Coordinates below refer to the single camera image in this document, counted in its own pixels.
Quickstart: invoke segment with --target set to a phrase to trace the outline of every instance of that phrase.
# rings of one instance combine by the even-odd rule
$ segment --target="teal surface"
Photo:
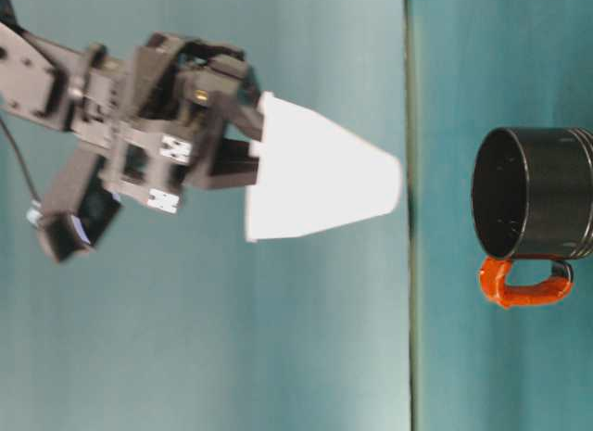
[[[419,431],[591,428],[593,260],[560,305],[487,304],[470,185],[491,128],[593,127],[592,2],[408,2]],[[512,279],[548,270],[518,264]]]
[[[152,31],[241,45],[265,89],[403,158],[402,1],[13,0],[78,49],[124,57]],[[75,140],[10,126],[46,187]],[[248,245],[241,190],[188,192],[177,217],[128,201],[98,252],[57,267],[6,146],[0,164],[0,429],[409,429],[405,203]]]

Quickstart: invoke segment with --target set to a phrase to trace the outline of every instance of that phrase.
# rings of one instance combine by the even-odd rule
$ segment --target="mug handle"
[[[480,269],[482,292],[489,301],[504,309],[553,304],[573,289],[573,268],[565,261],[553,261],[551,275],[537,285],[506,285],[512,264],[512,260],[486,257]]]

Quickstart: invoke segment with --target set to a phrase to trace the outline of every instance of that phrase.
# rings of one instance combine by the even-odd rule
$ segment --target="screw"
[[[196,90],[196,99],[200,102],[208,102],[208,93],[203,90]]]

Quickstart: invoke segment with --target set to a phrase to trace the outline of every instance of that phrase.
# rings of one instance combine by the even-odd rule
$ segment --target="black cable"
[[[39,194],[37,193],[37,190],[35,189],[35,185],[33,184],[33,179],[31,178],[29,169],[27,168],[27,164],[25,163],[25,159],[22,156],[22,154],[20,153],[20,149],[19,149],[19,146],[17,145],[17,141],[15,141],[15,138],[12,136],[12,133],[10,132],[10,130],[8,130],[8,127],[6,126],[6,123],[4,122],[4,119],[2,119],[1,116],[0,116],[0,128],[2,128],[2,132],[4,133],[4,136],[6,137],[7,141],[10,143],[10,146],[12,147],[12,150],[14,151],[15,156],[17,157],[17,160],[19,161],[20,170],[22,171],[25,181],[27,182],[27,186],[29,187],[29,192],[31,193],[32,200],[37,203],[41,202],[41,199],[39,198]]]

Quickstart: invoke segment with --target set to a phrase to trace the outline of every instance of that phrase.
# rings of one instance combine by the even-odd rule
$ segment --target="teal backdrop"
[[[30,31],[118,57],[153,31],[240,45],[263,88],[405,155],[403,0],[13,2]],[[75,139],[9,123],[46,188]],[[127,201],[57,267],[6,145],[0,164],[0,429],[409,429],[405,203],[248,245],[242,190],[189,191],[177,217]]]
[[[408,0],[419,431],[593,423],[593,260],[557,306],[504,311],[476,273],[473,160],[500,125],[593,128],[593,0]],[[515,284],[548,264],[518,264]]]

